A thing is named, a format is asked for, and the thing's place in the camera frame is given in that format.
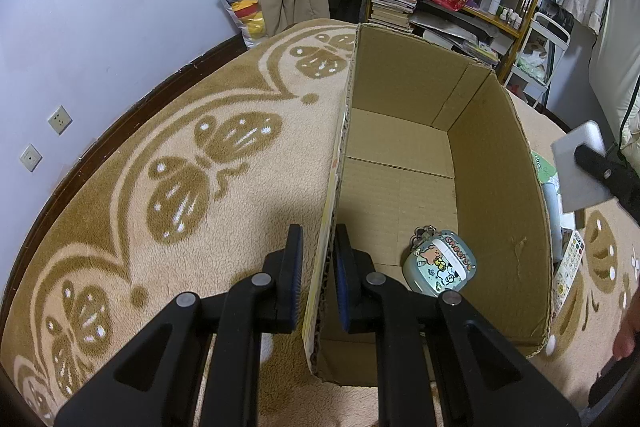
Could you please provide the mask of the person's hand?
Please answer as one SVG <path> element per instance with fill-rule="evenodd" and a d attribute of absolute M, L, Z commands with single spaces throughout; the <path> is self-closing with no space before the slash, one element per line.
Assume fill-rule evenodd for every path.
<path fill-rule="evenodd" d="M 640 332 L 640 288 L 634 292 L 629 307 L 620 323 L 620 329 L 613 343 L 613 358 L 618 361 L 629 357 L 636 347 L 636 337 Z"/>

